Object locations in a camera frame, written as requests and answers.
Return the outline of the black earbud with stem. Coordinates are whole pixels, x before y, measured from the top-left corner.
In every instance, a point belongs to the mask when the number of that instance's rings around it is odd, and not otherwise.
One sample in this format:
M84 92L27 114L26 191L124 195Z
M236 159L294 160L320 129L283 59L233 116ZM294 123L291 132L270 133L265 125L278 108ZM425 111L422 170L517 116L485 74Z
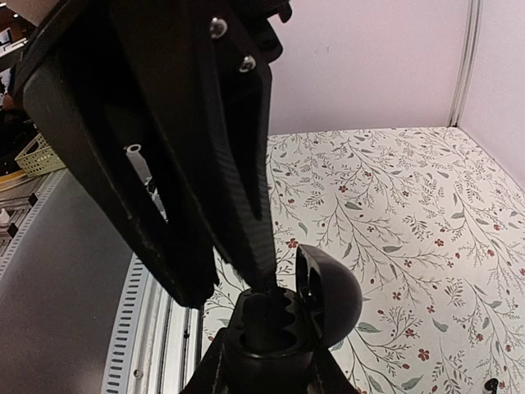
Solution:
M483 394L496 394L499 386L499 380L497 378L491 378L484 383Z

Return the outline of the left aluminium frame post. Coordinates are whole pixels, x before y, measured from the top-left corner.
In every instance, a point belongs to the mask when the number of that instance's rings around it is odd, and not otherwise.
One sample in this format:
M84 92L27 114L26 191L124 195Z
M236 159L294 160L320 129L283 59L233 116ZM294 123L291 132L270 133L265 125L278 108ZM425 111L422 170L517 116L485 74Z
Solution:
M477 44L482 23L482 0L468 2L468 14L463 40L463 50L459 64L456 86L448 116L448 126L459 127L467 102L468 91L473 75Z

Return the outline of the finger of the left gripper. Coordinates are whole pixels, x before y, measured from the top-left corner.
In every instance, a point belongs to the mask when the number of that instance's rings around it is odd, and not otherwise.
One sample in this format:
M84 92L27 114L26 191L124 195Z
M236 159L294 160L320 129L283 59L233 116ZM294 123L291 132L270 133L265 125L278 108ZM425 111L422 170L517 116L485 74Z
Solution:
M58 49L24 86L25 110L54 152L102 209L146 268L185 307L211 297L217 275L210 242L177 217L169 190L150 166L167 217L163 217L128 159L125 148L153 143L153 122L127 66L91 67Z
M276 284L266 148L273 1L112 1L109 15L170 166L221 256Z

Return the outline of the floral patterned table mat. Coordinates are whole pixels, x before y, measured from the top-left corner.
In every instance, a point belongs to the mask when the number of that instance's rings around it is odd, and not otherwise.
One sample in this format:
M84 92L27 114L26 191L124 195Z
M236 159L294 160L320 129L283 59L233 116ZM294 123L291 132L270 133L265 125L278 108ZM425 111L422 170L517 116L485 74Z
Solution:
M457 128L274 135L277 278L299 245L359 280L357 327L331 349L360 393L524 390L524 193Z

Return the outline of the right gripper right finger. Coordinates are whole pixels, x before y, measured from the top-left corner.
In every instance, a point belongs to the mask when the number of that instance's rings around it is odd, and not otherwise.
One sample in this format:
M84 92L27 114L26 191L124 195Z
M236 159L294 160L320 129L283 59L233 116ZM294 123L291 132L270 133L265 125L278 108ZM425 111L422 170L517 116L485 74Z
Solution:
M357 394L358 391L346 378L328 349L313 353L311 393Z

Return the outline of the green plastic basket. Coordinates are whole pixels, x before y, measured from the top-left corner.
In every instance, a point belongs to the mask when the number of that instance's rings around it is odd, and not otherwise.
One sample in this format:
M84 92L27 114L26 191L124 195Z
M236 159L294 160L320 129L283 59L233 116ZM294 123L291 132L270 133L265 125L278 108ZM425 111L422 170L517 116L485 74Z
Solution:
M15 161L29 177L41 176L66 167L40 133L20 151Z

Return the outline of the front aluminium rail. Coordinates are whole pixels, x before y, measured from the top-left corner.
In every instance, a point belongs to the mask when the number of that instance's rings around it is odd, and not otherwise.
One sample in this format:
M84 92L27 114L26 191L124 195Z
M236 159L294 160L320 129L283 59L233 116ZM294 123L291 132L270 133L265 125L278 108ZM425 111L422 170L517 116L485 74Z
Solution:
M100 392L182 392L201 360L202 322L201 309L179 306L133 255Z

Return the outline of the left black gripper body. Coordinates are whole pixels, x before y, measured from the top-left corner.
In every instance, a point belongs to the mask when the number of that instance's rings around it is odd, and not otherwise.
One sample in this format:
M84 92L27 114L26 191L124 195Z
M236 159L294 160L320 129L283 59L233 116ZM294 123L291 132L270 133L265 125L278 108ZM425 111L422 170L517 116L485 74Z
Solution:
M16 69L39 123L265 123L287 1L62 1Z

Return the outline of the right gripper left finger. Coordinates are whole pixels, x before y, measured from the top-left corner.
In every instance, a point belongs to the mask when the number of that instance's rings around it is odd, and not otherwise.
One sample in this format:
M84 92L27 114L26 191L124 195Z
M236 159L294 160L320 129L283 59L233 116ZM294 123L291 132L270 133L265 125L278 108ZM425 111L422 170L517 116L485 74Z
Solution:
M217 332L192 378L180 394L227 394L230 392L222 359L222 345L226 332L225 328Z

